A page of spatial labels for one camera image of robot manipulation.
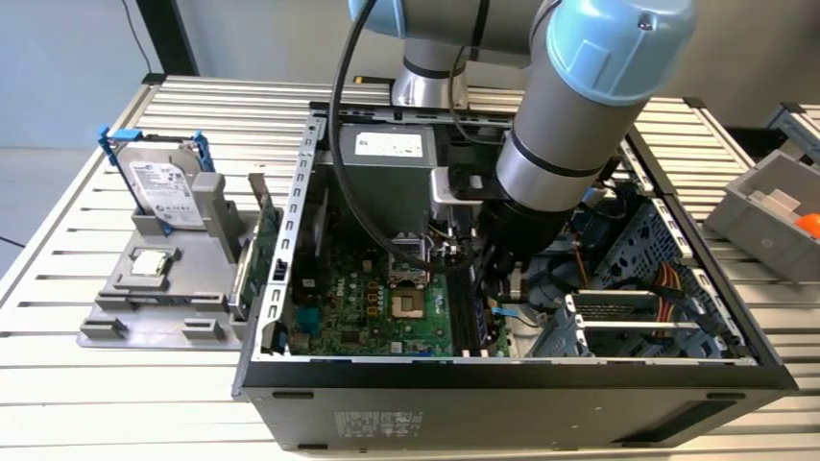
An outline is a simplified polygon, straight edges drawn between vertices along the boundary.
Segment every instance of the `orange object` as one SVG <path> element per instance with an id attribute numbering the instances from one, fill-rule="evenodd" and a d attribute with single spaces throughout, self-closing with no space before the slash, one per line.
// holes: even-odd
<path id="1" fill-rule="evenodd" d="M 814 237 L 820 238 L 820 214 L 812 213 L 807 214 L 807 216 L 802 216 L 798 221 L 795 221 L 795 226 L 807 231 Z"/>

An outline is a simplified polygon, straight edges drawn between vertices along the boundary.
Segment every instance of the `robotic arm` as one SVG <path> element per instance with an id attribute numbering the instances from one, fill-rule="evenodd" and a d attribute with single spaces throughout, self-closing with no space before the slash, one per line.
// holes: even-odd
<path id="1" fill-rule="evenodd" d="M 363 3 L 350 0 L 354 15 Z M 410 40 L 406 67 L 431 78 L 448 76 L 443 63 L 459 46 L 472 47 L 472 59 L 476 50 L 530 53 L 531 82 L 495 170 L 506 200 L 482 212 L 491 265 L 528 261 L 554 241 L 670 79 L 695 23 L 691 0 L 378 0 L 366 27 Z M 415 95 L 407 105 L 436 99 L 419 87 Z"/>

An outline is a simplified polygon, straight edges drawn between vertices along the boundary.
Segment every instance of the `gray wall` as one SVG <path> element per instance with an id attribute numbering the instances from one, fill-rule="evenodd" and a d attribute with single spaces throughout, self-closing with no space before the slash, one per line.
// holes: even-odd
<path id="1" fill-rule="evenodd" d="M 179 2 L 204 75 L 331 81 L 350 27 L 346 0 Z M 820 102 L 820 0 L 699 0 L 699 10 L 666 94 L 702 97 L 736 125 L 764 123 L 783 100 Z M 115 120 L 146 74 L 119 1 L 0 0 L 0 58 L 0 147 L 92 146 L 96 127 Z M 402 42 L 366 33 L 351 72 L 390 77 L 400 62 Z M 527 77 L 471 64 L 470 81 L 520 88 Z"/>
<path id="2" fill-rule="evenodd" d="M 0 0 L 0 59 L 0 147 L 91 149 L 147 73 L 119 0 Z"/>
<path id="3" fill-rule="evenodd" d="M 702 97 L 734 125 L 766 123 L 780 101 L 820 102 L 820 1 L 698 6 L 699 31 L 664 94 Z M 331 81 L 350 27 L 346 0 L 180 0 L 180 9 L 206 74 Z M 400 61 L 400 40 L 366 32 L 351 73 L 390 77 Z M 526 85 L 524 72 L 486 64 L 471 64 L 468 78 L 474 85 Z"/>

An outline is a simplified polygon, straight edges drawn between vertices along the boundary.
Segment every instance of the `gray parts holder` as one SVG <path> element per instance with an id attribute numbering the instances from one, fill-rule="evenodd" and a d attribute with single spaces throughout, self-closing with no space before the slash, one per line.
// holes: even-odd
<path id="1" fill-rule="evenodd" d="M 820 281 L 820 240 L 795 225 L 820 213 L 820 171 L 775 151 L 726 191 L 706 225 L 792 282 Z"/>
<path id="2" fill-rule="evenodd" d="M 220 174 L 199 173 L 191 187 L 206 230 L 166 235 L 155 216 L 132 215 L 136 230 L 82 324 L 82 346 L 240 349 L 250 305 L 239 294 L 262 214 L 236 210 L 224 184 Z"/>

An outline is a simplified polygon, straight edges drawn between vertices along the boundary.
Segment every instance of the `motherboard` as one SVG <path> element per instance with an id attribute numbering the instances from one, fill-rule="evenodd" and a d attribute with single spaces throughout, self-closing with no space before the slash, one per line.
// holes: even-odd
<path id="1" fill-rule="evenodd" d="M 446 277 L 396 284 L 396 264 L 376 251 L 334 253 L 326 289 L 296 311 L 294 354 L 452 356 Z"/>

